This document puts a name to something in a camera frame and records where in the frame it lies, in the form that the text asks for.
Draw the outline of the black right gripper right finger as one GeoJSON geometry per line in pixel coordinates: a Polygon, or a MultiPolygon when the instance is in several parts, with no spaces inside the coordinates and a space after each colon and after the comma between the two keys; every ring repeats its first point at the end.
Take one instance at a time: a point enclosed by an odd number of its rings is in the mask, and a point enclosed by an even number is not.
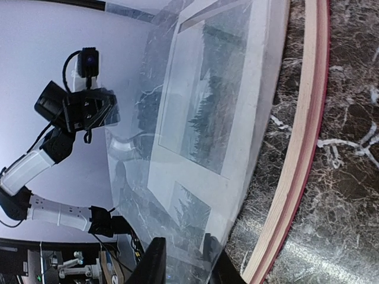
{"type": "Polygon", "coordinates": [[[206,233],[204,236],[203,258],[211,264],[209,284],[245,284],[218,239],[206,233]]]}

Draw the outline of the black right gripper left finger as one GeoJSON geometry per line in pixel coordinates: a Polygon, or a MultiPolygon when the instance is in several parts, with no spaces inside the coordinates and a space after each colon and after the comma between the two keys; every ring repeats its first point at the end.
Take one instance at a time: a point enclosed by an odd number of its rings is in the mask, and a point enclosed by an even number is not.
{"type": "Polygon", "coordinates": [[[139,283],[165,283],[166,239],[155,237],[139,265],[139,283]]]}

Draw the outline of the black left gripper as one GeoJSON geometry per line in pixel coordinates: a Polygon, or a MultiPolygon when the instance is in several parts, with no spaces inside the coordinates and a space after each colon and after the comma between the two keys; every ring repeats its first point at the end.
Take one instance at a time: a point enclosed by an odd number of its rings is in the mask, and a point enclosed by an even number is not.
{"type": "Polygon", "coordinates": [[[120,121],[117,98],[105,88],[68,93],[53,81],[45,87],[34,109],[54,127],[70,133],[89,131],[120,121]]]}

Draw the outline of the clear acrylic sheet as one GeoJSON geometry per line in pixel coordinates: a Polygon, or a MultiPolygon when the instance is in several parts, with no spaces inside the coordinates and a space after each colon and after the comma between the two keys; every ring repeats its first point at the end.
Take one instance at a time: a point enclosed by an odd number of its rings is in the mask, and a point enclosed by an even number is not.
{"type": "Polygon", "coordinates": [[[246,196],[281,69],[289,1],[171,1],[107,130],[114,203],[166,282],[207,283],[246,196]]]}

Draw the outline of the white photo mat board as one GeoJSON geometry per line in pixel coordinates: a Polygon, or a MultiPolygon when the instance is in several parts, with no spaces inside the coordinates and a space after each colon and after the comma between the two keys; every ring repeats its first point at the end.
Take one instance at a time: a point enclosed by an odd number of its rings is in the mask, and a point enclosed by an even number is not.
{"type": "Polygon", "coordinates": [[[179,15],[148,186],[179,225],[225,222],[248,171],[270,1],[194,1],[179,15]]]}

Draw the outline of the wooden pink picture frame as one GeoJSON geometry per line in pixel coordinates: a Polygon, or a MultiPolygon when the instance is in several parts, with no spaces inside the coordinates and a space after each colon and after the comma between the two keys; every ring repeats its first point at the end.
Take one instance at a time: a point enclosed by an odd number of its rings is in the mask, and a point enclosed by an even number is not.
{"type": "Polygon", "coordinates": [[[277,189],[243,280],[263,283],[287,237],[319,137],[329,69],[329,1],[306,1],[303,62],[293,129],[277,189]]]}

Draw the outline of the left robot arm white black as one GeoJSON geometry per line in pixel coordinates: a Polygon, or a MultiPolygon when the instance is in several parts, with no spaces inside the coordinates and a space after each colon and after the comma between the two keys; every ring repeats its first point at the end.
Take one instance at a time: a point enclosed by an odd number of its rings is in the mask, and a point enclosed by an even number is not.
{"type": "Polygon", "coordinates": [[[1,208],[6,216],[14,221],[44,221],[109,238],[133,235],[129,222],[122,216],[113,216],[110,210],[50,201],[26,186],[71,155],[78,132],[84,131],[84,140],[90,143],[93,129],[119,122],[114,92],[105,88],[69,92],[51,81],[34,109],[49,124],[26,153],[1,170],[1,208]]]}

